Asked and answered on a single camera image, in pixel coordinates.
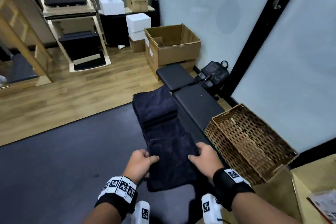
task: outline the wooden ladder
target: wooden ladder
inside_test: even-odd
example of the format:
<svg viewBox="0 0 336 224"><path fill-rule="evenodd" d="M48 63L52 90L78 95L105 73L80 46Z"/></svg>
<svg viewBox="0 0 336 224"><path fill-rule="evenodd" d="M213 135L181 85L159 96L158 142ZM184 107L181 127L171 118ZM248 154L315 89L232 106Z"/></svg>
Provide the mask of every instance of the wooden ladder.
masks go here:
<svg viewBox="0 0 336 224"><path fill-rule="evenodd" d="M2 10L5 7L8 7L12 12L12 17L9 20L2 13ZM23 29L21 35L18 35L15 31L15 26L17 26L18 23L21 24L20 28ZM40 77L36 86L50 83L51 79L49 78L47 71L52 57L46 48L44 48L41 40L13 0L0 0L0 30L3 33L2 35L5 35L10 43L18 48L21 54L31 64L36 74ZM26 45L28 36L36 44L35 54L33 54Z"/></svg>

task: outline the black door frame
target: black door frame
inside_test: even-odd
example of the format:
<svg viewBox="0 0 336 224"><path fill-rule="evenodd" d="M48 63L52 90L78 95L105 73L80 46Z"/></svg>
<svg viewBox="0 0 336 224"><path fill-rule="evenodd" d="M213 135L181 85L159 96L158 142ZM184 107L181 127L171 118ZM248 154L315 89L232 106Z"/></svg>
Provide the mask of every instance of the black door frame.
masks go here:
<svg viewBox="0 0 336 224"><path fill-rule="evenodd" d="M280 15L286 8L290 0L279 0L279 9L273 8L275 0L268 0L262 13L260 14L257 23L255 24L246 44L241 51L237 62L235 63L229 77L227 78L223 89L219 96L224 98L231 106L237 102L231 97L239 82L243 78L247 69L250 67L252 61L260 50L261 46L272 31Z"/></svg>

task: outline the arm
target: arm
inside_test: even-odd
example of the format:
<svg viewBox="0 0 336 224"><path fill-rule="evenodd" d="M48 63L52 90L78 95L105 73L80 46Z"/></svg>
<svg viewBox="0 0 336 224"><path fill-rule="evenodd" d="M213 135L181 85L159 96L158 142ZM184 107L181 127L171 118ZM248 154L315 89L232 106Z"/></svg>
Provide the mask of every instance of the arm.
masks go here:
<svg viewBox="0 0 336 224"><path fill-rule="evenodd" d="M158 156L149 156L145 150L133 152L122 176L128 177L135 185L147 174L149 167L159 160ZM120 224L122 218L118 210L109 203L101 203L93 209L82 224Z"/></svg>
<svg viewBox="0 0 336 224"><path fill-rule="evenodd" d="M209 179L224 166L210 145L197 143L200 156L189 155L188 159ZM232 201L232 212L239 224L298 224L255 193L237 193Z"/></svg>

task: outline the wrist strap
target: wrist strap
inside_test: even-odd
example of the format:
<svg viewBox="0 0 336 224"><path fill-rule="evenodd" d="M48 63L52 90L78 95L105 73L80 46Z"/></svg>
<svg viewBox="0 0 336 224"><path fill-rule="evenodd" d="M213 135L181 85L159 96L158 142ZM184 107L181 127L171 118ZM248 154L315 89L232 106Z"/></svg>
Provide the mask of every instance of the wrist strap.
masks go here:
<svg viewBox="0 0 336 224"><path fill-rule="evenodd" d="M128 212L134 210L137 186L125 176L112 177L101 191L95 207L101 203L113 205L123 221Z"/></svg>
<svg viewBox="0 0 336 224"><path fill-rule="evenodd" d="M221 168L217 170L213 176L213 183L216 189L216 198L228 211L232 210L233 199L238 193L255 193L250 183L233 169Z"/></svg>

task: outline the white box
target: white box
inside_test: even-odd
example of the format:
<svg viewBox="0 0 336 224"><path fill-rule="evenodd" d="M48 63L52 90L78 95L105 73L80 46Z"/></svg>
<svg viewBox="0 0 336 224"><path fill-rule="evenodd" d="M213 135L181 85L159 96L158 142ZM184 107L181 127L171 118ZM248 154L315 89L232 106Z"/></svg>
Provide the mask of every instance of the white box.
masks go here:
<svg viewBox="0 0 336 224"><path fill-rule="evenodd" d="M151 18L144 13L126 16L127 27L133 32L143 31L151 27Z"/></svg>
<svg viewBox="0 0 336 224"><path fill-rule="evenodd" d="M125 14L122 0L99 0L99 5L104 15Z"/></svg>
<svg viewBox="0 0 336 224"><path fill-rule="evenodd" d="M128 28L128 35L132 38L133 41L138 41L138 40L145 39L145 31L144 30L134 32L134 31L131 31L130 28Z"/></svg>

